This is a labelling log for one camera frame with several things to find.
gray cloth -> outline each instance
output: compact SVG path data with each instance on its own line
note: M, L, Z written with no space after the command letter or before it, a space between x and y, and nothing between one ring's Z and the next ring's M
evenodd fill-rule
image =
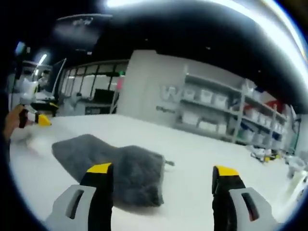
M135 206L163 204L165 159L138 146L113 147L86 134L52 145L54 157L78 182L93 165L113 163L115 202Z

white table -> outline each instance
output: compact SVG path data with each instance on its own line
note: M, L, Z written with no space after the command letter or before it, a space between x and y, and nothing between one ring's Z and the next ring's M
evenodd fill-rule
M256 189L269 202L286 183L287 165L283 161L261 164L243 146L121 115L56 117L51 127L33 126L28 131L32 133L30 140L11 145L11 166L25 201L41 220L50 214L54 200L76 184L53 157L51 145L82 134L92 134L117 147L138 145L176 164L165 172L165 204L134 212L114 207L114 231L213 230L213 165L235 168L246 186Z

metal shelving unit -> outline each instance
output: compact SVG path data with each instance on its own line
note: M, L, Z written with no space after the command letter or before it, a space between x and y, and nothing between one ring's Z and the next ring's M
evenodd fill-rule
M204 130L204 129L200 129L194 125L189 125L189 124L184 124L181 121L179 121L177 119L174 128L179 129L179 130L183 130L186 132L190 132L190 133L194 133L194 134L198 134L201 136L207 136L207 137L211 137L211 138L216 138L216 139L220 139L220 140L225 140L225 141L229 141L232 143L240 143L240 144L246 144L246 145L254 145L254 146L259 146L262 148L272 148L270 146L270 140L273 136L273 134L278 134L278 135L282 135L281 133L278 133L275 131L274 126L275 126L275 121L279 121L280 124L282 124L284 126L284 124L287 122L287 118L285 116L283 116L282 114L277 112L276 106L274 108L271 108L269 106L267 106L266 104L263 104L262 102L259 102L258 100L252 98L251 96L248 96L245 94L244 92L244 88L242 90L228 86L226 84L220 83L218 81L212 80L212 79L207 79L204 77L200 77L200 76L196 76L196 75L192 75L192 74L186 74L186 78L185 78L185 85L186 86L195 86L197 88L207 88L207 89L211 89L215 92L219 92L219 93L223 93L225 95L228 95L229 98L233 98L233 99L238 99L239 103L237 106L238 111L234 111L234 110L230 110L227 108L220 108L217 107L216 105L210 104L210 103L203 103L201 101L195 100L195 99L185 99L182 98L180 101L180 105L182 107L185 107L187 105L190 105L190 107L195 107L195 108L209 108L211 110L216 110L218 112L221 112L223 114L225 114L225 116L229 116L229 123L231 119L236 119L236 123L235 123L235 127L233 130L233 134L219 134L216 132L211 132L208 130ZM264 114L267 115L269 117L271 117L272 122L270 127L267 127L266 125L263 125L257 121L254 121L250 118L248 118L247 116L244 115L244 106L245 104L249 104L255 108L258 108L259 111ZM249 142L249 141L245 141L241 138L238 137L238 132L241 128L241 124L242 122L249 122L254 124L258 129L265 131L268 134L267 137L267 141L265 142L265 144L259 144L259 143L255 143L255 142Z

